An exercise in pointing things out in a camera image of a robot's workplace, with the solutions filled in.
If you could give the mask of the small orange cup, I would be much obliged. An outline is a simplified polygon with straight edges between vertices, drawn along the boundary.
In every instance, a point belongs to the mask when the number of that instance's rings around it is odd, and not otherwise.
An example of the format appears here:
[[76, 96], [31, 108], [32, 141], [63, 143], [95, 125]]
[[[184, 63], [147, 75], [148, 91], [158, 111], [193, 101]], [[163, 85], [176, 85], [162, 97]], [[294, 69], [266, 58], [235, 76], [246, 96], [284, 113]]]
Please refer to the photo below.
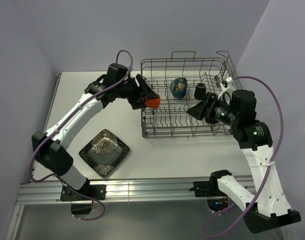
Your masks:
[[144, 104], [152, 110], [157, 110], [161, 104], [161, 96], [158, 94], [157, 98], [147, 98]]

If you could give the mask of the black ceramic mug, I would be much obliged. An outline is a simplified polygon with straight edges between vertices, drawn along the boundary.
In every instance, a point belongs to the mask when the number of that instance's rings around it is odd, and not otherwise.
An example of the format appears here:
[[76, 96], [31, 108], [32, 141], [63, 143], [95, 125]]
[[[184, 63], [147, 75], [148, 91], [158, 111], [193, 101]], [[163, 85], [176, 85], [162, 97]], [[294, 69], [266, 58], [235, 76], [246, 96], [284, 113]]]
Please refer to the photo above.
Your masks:
[[196, 100], [202, 101], [205, 98], [206, 93], [206, 85], [203, 82], [200, 82], [195, 86], [194, 98]]

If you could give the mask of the blue patterned bowl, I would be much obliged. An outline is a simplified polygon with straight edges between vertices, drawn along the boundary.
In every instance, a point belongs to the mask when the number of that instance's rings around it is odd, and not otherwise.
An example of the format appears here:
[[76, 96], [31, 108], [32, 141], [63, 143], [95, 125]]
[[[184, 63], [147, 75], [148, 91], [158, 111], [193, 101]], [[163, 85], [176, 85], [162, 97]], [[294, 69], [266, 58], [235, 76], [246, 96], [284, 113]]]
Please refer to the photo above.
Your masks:
[[185, 77], [179, 77], [172, 80], [169, 90], [175, 98], [183, 99], [187, 92], [187, 79]]

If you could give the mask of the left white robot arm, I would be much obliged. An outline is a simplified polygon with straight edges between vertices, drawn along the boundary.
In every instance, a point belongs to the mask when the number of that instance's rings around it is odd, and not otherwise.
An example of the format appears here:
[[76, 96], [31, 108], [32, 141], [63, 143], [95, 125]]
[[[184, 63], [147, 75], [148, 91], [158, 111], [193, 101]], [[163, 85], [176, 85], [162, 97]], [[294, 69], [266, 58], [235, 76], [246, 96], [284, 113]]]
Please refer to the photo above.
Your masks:
[[67, 152], [73, 139], [81, 129], [109, 103], [126, 99], [132, 109], [158, 109], [161, 97], [137, 74], [131, 77], [130, 68], [112, 63], [105, 74], [91, 82], [76, 105], [53, 127], [32, 135], [32, 160], [37, 161], [70, 187], [79, 200], [91, 197], [90, 181], [74, 166]]

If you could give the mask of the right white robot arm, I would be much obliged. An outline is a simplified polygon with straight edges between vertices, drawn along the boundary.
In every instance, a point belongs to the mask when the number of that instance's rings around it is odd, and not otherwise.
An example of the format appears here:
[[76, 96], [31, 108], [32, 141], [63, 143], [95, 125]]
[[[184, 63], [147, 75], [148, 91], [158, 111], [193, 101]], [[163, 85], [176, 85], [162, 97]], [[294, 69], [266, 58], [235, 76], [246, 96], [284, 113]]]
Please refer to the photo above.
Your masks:
[[232, 92], [230, 103], [208, 92], [187, 114], [208, 124], [223, 123], [245, 156], [251, 171], [256, 194], [238, 183], [228, 170], [212, 172], [209, 190], [214, 195], [226, 194], [242, 210], [247, 228], [257, 234], [301, 221], [298, 211], [289, 204], [273, 157], [275, 148], [268, 126], [256, 119], [255, 94], [249, 90]]

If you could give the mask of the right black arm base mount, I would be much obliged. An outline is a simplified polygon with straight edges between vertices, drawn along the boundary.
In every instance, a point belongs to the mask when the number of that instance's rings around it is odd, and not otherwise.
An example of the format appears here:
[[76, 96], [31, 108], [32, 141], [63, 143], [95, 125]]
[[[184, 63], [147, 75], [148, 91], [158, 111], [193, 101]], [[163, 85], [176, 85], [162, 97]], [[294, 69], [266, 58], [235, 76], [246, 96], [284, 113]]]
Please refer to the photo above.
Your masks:
[[212, 172], [209, 180], [194, 181], [193, 187], [189, 191], [194, 192], [196, 198], [219, 197], [219, 199], [207, 200], [207, 205], [211, 211], [222, 211], [229, 206], [229, 200], [228, 196], [219, 190], [217, 180], [231, 175], [232, 173], [226, 169]]

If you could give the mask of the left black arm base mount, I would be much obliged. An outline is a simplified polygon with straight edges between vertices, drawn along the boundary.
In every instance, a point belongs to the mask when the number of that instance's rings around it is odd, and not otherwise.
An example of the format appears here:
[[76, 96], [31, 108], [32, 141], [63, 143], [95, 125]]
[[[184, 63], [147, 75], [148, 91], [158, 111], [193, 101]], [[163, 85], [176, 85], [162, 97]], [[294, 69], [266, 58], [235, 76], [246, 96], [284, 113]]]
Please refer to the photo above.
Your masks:
[[91, 184], [86, 190], [79, 191], [63, 185], [59, 199], [61, 202], [70, 202], [71, 213], [82, 219], [95, 210], [95, 204], [99, 204], [102, 212], [98, 218], [101, 218], [106, 213], [106, 206], [102, 203], [106, 198], [106, 189], [105, 184]]

